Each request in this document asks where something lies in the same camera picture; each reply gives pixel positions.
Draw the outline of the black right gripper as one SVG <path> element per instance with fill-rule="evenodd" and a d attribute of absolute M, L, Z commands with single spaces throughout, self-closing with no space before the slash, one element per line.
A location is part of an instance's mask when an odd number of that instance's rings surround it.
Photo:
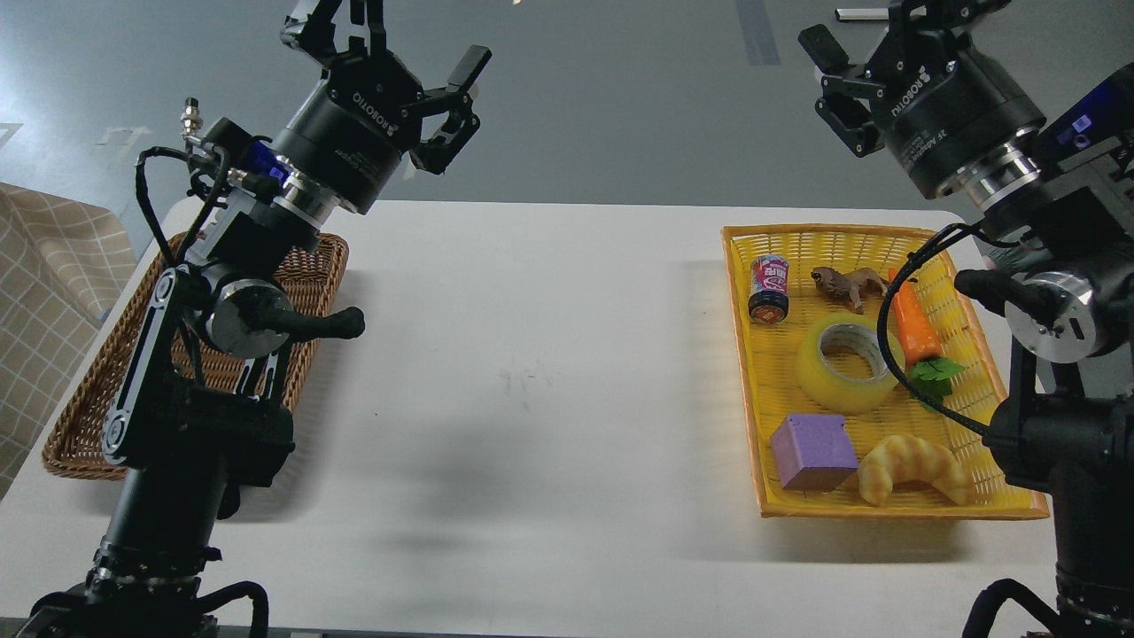
<path fill-rule="evenodd" d="M 1008 5 L 890 1 L 889 28 L 866 63 L 873 80 L 826 25 L 802 29 L 819 70 L 815 113 L 854 156 L 886 146 L 923 198 L 940 198 L 960 167 L 1046 124 L 1000 63 L 953 31 Z"/>

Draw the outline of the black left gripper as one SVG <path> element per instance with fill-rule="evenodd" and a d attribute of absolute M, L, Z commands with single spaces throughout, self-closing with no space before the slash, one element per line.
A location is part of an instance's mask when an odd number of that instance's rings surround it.
<path fill-rule="evenodd" d="M 284 18 L 284 46 L 307 54 L 321 67 L 336 68 L 324 70 L 322 80 L 276 135 L 273 150 L 301 173 L 337 193 L 344 207 L 367 214 L 422 131 L 421 122 L 409 120 L 401 109 L 420 96 L 423 86 L 400 58 L 384 52 L 382 1 L 349 1 L 349 22 L 369 33 L 349 36 L 346 48 L 338 49 L 335 16 L 341 5 L 316 1 L 308 9 L 297 5 Z M 426 90 L 409 107 L 409 116 L 418 120 L 446 116 L 430 137 L 409 150 L 417 169 L 443 175 L 479 131 L 471 90 L 492 57 L 486 46 L 469 46 L 447 84 Z"/>

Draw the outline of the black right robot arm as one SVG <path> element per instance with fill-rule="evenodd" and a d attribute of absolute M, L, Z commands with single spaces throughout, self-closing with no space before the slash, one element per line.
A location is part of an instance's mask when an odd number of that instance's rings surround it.
<path fill-rule="evenodd" d="M 1016 602 L 1052 637 L 1129 637 L 1131 395 L 1090 397 L 1080 363 L 1131 344 L 1131 65 L 1046 121 L 980 53 L 968 25 L 1000 1 L 891 1 L 868 62 L 826 25 L 799 33 L 822 86 L 816 113 L 855 156 L 890 152 L 924 198 L 964 192 L 980 223 L 953 223 L 913 252 L 896 284 L 967 236 L 1016 237 L 1041 261 L 1024 274 L 960 270 L 953 287 L 1010 327 L 1009 395 L 976 432 L 1010 485 L 1052 497 L 1057 605 L 1022 584 L 989 585 L 965 637 L 987 637 Z"/>

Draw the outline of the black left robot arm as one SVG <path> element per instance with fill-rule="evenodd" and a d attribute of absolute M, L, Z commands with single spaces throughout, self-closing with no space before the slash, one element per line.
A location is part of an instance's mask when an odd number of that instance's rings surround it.
<path fill-rule="evenodd" d="M 291 250 L 316 249 L 335 209 L 367 213 L 401 158 L 445 173 L 479 131 L 473 90 L 493 56 L 471 45 L 426 90 L 386 45 L 384 5 L 352 2 L 366 33 L 344 49 L 339 7 L 297 5 L 284 22 L 284 44 L 322 75 L 276 137 L 228 120 L 203 131 L 187 97 L 181 150 L 139 153 L 136 198 L 166 267 L 103 422 L 105 461 L 127 475 L 88 577 L 37 601 L 20 637 L 215 637 L 215 610 L 242 598 L 249 635 L 270 631 L 260 584 L 198 592 L 221 558 L 211 533 L 240 488 L 270 486 L 294 452 L 291 348 L 365 330 L 357 307 L 301 314 L 276 271 Z"/>

